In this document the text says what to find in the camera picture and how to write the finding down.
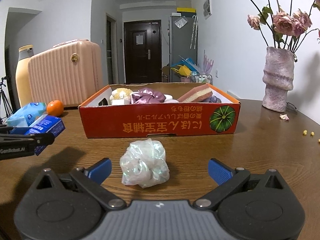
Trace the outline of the white foam wedge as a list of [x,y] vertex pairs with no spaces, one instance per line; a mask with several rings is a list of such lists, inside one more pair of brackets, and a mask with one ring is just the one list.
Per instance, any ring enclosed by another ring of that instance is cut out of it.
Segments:
[[130,105],[131,101],[127,99],[113,99],[112,106]]

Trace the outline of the blue tissue pack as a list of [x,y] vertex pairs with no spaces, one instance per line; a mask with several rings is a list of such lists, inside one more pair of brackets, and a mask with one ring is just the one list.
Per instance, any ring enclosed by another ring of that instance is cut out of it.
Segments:
[[5,123],[11,127],[29,127],[46,112],[46,108],[44,102],[28,103],[9,117]]

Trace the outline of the iridescent white scrunchie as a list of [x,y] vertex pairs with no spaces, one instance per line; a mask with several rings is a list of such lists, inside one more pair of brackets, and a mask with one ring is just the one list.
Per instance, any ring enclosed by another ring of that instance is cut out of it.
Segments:
[[146,139],[131,142],[119,161],[122,184],[148,188],[167,182],[170,170],[166,151],[158,140]]

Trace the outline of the small blue box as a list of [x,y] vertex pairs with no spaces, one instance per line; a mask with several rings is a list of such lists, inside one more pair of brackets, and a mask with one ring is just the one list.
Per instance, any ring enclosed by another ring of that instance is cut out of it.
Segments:
[[65,130],[65,125],[61,118],[43,115],[34,121],[29,127],[15,127],[10,133],[16,135],[28,135],[38,133],[52,133],[56,138]]

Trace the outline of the beige water bottle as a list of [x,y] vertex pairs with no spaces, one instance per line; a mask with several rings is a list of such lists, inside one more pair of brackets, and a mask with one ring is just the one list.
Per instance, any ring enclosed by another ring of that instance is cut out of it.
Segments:
[[28,63],[34,55],[33,45],[25,45],[18,50],[18,63],[16,68],[15,80],[18,99],[21,107],[31,103],[31,88],[29,82]]

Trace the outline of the fallen rose petal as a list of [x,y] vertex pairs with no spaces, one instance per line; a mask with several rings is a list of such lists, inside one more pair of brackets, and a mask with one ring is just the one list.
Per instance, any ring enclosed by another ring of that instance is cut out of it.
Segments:
[[279,117],[281,118],[281,120],[289,121],[289,117],[287,116],[287,114],[281,114]]

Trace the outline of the pink ribbed suitcase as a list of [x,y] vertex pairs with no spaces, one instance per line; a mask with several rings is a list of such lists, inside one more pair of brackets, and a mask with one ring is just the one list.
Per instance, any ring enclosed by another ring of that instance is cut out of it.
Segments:
[[89,40],[57,44],[31,57],[28,73],[33,101],[78,106],[103,88],[100,46]]

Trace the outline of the pink satin scrunchie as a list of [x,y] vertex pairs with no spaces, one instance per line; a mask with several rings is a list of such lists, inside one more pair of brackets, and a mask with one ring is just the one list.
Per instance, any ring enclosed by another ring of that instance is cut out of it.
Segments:
[[165,100],[166,97],[163,93],[151,88],[143,88],[131,93],[131,103],[136,105],[163,103]]

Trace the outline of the grey refrigerator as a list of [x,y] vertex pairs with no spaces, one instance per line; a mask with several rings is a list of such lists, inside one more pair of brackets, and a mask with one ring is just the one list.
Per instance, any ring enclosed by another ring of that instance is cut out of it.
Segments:
[[[182,18],[186,23],[179,28],[176,23]],[[169,17],[169,67],[173,67],[182,59],[186,58],[190,58],[194,63],[197,63],[197,47],[194,49],[193,43],[192,48],[190,48],[193,23],[193,17]]]

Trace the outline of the yellow box on refrigerator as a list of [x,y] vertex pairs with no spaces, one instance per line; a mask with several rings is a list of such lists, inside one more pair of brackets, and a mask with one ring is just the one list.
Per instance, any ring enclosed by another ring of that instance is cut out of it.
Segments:
[[180,12],[180,13],[192,13],[192,14],[196,13],[196,9],[194,8],[177,7],[176,10],[177,12]]

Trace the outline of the pink sponge block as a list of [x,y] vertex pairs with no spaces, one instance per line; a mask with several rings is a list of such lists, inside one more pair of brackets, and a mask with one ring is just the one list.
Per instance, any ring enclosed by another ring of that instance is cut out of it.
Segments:
[[202,102],[213,95],[211,87],[205,83],[197,86],[178,98],[180,103]]

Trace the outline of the pink textured vase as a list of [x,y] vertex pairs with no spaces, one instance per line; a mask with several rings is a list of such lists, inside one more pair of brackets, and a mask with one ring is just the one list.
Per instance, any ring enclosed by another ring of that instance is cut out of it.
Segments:
[[266,48],[263,82],[266,85],[263,107],[284,113],[287,93],[293,90],[294,54],[286,49]]

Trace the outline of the dark entrance door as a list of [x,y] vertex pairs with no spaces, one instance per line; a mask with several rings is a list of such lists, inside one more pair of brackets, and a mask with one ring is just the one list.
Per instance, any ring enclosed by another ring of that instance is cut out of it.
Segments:
[[162,80],[160,20],[124,23],[124,63],[127,84]]

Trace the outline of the lilac fluffy plush tube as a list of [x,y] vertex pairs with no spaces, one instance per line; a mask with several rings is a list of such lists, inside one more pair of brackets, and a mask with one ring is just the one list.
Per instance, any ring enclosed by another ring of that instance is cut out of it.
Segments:
[[165,94],[165,100],[164,103],[178,103],[177,100],[173,99],[172,95]]

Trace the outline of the white yellow plush toy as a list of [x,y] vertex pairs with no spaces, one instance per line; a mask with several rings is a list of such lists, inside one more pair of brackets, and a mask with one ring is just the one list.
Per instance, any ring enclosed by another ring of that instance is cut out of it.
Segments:
[[133,93],[132,90],[127,88],[117,88],[112,91],[110,95],[110,102],[112,104],[113,99],[127,99],[131,101],[131,94]]

